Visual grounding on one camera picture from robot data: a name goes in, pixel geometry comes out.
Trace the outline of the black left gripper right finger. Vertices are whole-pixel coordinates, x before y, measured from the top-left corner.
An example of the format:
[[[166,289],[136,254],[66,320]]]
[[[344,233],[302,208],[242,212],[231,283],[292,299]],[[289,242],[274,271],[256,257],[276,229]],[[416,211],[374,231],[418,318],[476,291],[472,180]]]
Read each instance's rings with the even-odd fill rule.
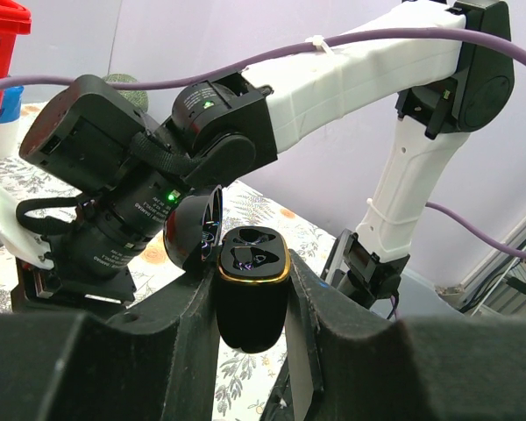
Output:
[[[526,318],[394,322],[291,258],[286,338],[298,420],[526,420]]]

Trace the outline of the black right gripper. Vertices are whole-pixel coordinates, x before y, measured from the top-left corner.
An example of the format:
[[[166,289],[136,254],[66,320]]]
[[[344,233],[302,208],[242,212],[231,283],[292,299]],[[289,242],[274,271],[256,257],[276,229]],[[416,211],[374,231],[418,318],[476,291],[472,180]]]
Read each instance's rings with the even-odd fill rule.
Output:
[[[50,249],[50,269],[33,269],[28,298],[113,314],[135,300],[130,262],[161,230],[167,206],[154,193],[29,199],[17,221]]]

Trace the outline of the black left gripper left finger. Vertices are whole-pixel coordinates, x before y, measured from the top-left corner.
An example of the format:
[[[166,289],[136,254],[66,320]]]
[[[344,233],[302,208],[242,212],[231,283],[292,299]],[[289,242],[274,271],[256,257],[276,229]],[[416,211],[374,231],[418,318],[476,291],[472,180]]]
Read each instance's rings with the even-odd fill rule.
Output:
[[[0,313],[0,420],[208,420],[219,333],[215,266],[103,320]]]

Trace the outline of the black earbud charging case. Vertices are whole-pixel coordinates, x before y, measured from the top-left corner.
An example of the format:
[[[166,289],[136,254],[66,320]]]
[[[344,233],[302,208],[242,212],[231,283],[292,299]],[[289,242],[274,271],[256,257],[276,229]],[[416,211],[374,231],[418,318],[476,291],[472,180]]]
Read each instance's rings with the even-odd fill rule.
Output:
[[[194,275],[207,275],[215,289],[217,326],[224,343],[243,353],[262,353],[281,335],[290,284],[290,253],[284,238],[263,226],[223,230],[223,191],[216,186],[197,190],[171,210],[163,227],[168,258]],[[240,228],[276,235],[267,250],[280,260],[254,270],[237,270],[232,239]]]

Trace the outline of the black earbud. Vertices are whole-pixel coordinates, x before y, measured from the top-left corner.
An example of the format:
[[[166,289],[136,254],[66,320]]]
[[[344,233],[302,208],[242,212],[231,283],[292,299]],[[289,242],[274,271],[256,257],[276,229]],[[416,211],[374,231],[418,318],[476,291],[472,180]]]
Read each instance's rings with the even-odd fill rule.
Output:
[[[254,270],[280,260],[280,255],[267,250],[276,235],[255,228],[240,228],[232,239],[231,255],[237,270]]]

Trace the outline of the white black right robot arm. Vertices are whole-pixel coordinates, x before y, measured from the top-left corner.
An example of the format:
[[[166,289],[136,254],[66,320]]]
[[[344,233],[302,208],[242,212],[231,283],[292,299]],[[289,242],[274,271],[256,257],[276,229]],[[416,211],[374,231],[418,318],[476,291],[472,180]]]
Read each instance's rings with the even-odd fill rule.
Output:
[[[396,143],[349,237],[340,289],[364,307],[396,297],[445,166],[511,96],[513,61],[501,52],[510,40],[502,1],[405,1],[323,46],[189,83],[161,125],[103,80],[77,78],[20,148],[24,161],[79,190],[16,208],[18,223],[49,245],[34,265],[31,299],[131,302],[128,263],[157,233],[177,267],[200,272],[217,253],[222,187],[390,95]]]

